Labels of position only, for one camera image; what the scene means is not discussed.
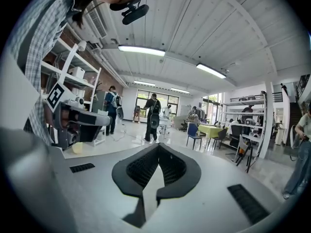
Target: backpack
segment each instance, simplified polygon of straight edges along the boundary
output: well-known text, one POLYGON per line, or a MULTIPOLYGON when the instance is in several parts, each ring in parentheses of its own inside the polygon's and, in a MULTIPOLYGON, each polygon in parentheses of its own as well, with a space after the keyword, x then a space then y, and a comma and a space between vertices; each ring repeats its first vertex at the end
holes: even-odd
POLYGON ((118 94, 114 94, 113 92, 109 92, 113 98, 112 98, 112 101, 111 101, 111 104, 114 108, 119 108, 122 106, 122 100, 120 98, 120 96, 118 94))
POLYGON ((156 114, 156 115, 159 115, 160 114, 160 111, 161 111, 161 104, 160 104, 160 101, 155 99, 155 103, 154 105, 151 107, 151 114, 156 114))

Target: gray t-shirt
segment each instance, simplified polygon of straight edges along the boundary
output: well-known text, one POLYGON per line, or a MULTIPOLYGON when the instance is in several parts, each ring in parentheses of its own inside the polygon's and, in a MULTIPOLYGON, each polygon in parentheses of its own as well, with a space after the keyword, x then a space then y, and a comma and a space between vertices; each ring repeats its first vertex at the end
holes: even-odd
POLYGON ((308 113, 301 117, 298 124, 303 128, 303 133, 309 138, 309 141, 311 141, 311 117, 309 117, 308 113))

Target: hair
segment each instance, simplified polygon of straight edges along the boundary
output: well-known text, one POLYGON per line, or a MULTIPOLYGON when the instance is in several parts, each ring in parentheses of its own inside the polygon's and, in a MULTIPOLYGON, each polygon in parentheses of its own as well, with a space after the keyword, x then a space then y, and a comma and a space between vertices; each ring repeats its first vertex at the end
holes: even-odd
POLYGON ((79 26, 79 28, 81 28, 82 24, 83 24, 83 13, 86 10, 86 7, 92 2, 93 0, 75 0, 75 5, 74 7, 76 9, 81 10, 81 12, 76 13, 72 16, 72 20, 75 21, 77 23, 77 25, 79 26))

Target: staircase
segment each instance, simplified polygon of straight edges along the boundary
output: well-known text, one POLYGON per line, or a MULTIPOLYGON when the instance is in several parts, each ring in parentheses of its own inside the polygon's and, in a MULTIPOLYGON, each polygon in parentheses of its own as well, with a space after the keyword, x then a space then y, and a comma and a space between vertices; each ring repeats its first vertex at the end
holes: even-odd
MULTIPOLYGON (((297 125, 300 121, 302 115, 298 103, 290 103, 290 126, 288 128, 289 132, 293 125, 297 125)), ((288 134, 286 145, 291 145, 290 133, 288 134)))

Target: yellow-green tablecloth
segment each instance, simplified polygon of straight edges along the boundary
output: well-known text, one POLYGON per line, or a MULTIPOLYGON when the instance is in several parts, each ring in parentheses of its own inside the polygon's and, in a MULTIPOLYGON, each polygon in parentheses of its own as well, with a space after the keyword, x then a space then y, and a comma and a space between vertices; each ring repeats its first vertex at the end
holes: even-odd
POLYGON ((205 133, 208 138, 218 137, 218 132, 221 130, 222 128, 217 128, 215 126, 199 125, 199 131, 205 133))

